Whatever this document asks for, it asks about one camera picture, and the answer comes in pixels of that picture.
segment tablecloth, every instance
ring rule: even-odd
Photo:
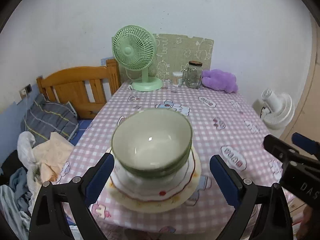
[[[150,107],[171,108],[189,119],[193,145],[201,161],[199,186],[183,205],[158,214],[130,211],[103,189],[97,203],[90,207],[102,230],[107,232],[110,225],[171,233],[221,230],[234,208],[228,206],[210,172],[209,161],[215,154],[219,154],[242,178],[250,178],[257,185],[271,186],[279,181],[281,163],[262,146],[269,131],[240,93],[227,94],[205,87],[174,87],[170,82],[164,82],[164,86],[156,91],[139,92],[132,90],[126,82],[83,134],[58,183],[82,176],[110,147],[115,128],[129,115]],[[287,192],[286,197],[290,201],[293,195]]]

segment wallpaper sheet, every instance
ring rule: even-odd
[[[190,60],[202,62],[202,69],[210,69],[213,40],[176,34],[154,34],[157,42],[156,57],[149,66],[149,76],[162,80],[172,78],[172,72],[183,71]],[[119,65],[121,82],[137,79],[141,71],[126,70]]]

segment white wall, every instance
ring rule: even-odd
[[[39,75],[100,65],[130,24],[214,39],[211,68],[233,72],[251,104],[266,87],[299,101],[311,55],[300,0],[23,0],[0,34],[0,111]]]

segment white cloth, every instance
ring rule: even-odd
[[[39,193],[39,190],[41,188],[42,182],[40,179],[40,165],[34,164],[30,166],[28,172],[27,172],[27,185],[29,188],[29,191],[32,193],[31,199],[29,201],[29,212],[32,214],[33,207],[36,203],[36,199]]]
[[[31,132],[22,132],[19,135],[17,144],[18,158],[27,169],[37,162],[32,151],[35,142],[36,139]]]

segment stacked bowls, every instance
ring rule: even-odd
[[[162,178],[181,169],[191,144],[192,128],[186,117],[159,108],[130,116],[111,139],[112,151],[121,165],[146,179]]]

